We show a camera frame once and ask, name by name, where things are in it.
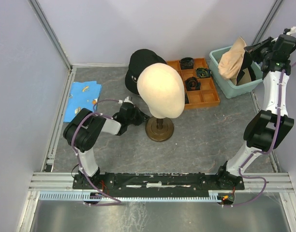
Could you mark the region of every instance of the plastic bin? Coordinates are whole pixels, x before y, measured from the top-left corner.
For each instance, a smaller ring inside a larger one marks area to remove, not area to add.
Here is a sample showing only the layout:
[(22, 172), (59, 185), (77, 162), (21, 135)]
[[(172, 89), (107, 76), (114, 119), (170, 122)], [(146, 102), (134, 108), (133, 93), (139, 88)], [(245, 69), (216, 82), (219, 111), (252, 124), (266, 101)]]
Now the plastic bin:
[(213, 79), (217, 82), (222, 92), (225, 94), (226, 98), (233, 98), (238, 95), (251, 92), (259, 83), (261, 83), (262, 80), (262, 72), (261, 68), (258, 64), (252, 63), (251, 67), (255, 74), (255, 81), (251, 81), (249, 83), (235, 86), (232, 81), (230, 80), (224, 80), (218, 71), (218, 65), (219, 61), (221, 60), (221, 57), (224, 53), (230, 50), (232, 46), (221, 48), (218, 50), (212, 51), (210, 56), (210, 63), (209, 63), (209, 69), (212, 71)]

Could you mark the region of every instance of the orange tray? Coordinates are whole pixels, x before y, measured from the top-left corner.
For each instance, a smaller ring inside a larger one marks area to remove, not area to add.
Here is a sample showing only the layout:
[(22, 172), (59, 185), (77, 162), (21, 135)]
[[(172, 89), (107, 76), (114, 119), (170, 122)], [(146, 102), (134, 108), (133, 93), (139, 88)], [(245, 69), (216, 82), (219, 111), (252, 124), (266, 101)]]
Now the orange tray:
[(209, 78), (200, 78), (201, 89), (187, 91), (185, 86), (185, 80), (189, 77), (195, 76), (195, 70), (197, 68), (207, 68), (207, 63), (204, 58), (194, 59), (194, 69), (184, 69), (181, 70), (179, 60), (167, 61), (167, 64), (174, 68), (182, 78), (183, 85), (185, 88), (185, 93), (187, 93), (189, 98), (189, 104), (185, 104), (185, 110), (202, 108), (202, 107), (212, 107), (220, 104), (220, 98), (217, 93), (215, 84), (212, 80), (212, 77)]

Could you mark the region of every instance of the mannequin head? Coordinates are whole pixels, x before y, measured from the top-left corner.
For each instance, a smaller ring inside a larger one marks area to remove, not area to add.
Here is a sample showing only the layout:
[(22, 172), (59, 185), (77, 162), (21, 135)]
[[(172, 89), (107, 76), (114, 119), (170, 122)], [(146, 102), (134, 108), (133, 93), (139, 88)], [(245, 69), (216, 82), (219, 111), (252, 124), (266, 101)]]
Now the mannequin head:
[(156, 118), (179, 117), (185, 106), (183, 82), (172, 67), (156, 63), (140, 74), (137, 82), (140, 96)]

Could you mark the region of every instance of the black hat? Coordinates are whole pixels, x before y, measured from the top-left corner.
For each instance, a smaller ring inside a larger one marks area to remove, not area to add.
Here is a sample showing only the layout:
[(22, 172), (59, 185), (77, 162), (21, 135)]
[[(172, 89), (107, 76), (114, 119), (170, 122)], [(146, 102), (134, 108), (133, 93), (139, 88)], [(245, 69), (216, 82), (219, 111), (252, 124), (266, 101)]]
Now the black hat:
[(166, 64), (166, 61), (148, 49), (140, 49), (134, 52), (131, 55), (129, 70), (125, 76), (126, 88), (132, 93), (139, 95), (137, 90), (138, 77), (146, 67), (155, 63)]

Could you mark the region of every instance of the gray wall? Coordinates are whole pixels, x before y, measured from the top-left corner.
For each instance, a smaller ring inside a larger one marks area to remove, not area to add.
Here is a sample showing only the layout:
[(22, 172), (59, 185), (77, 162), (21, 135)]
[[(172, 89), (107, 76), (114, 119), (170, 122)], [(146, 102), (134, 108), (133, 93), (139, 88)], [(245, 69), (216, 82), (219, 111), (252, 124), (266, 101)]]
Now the gray wall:
[(73, 64), (128, 64), (140, 48), (207, 57), (240, 35), (250, 44), (274, 1), (39, 0)]
[[(278, 35), (282, 34), (284, 28), (290, 28), (292, 26), (296, 26), (296, 0), (284, 1), (263, 39), (266, 39), (268, 36), (276, 38)], [(291, 55), (290, 60), (292, 63), (296, 61), (296, 51)], [(255, 93), (259, 102), (262, 104), (264, 86), (258, 86)], [(296, 192), (296, 66), (292, 68), (292, 73), (288, 82), (286, 106), (289, 117), (295, 120), (295, 125), (281, 145), (276, 149), (276, 154), (282, 169), (289, 172)]]
[(0, 232), (15, 231), (66, 77), (28, 1), (0, 0)]

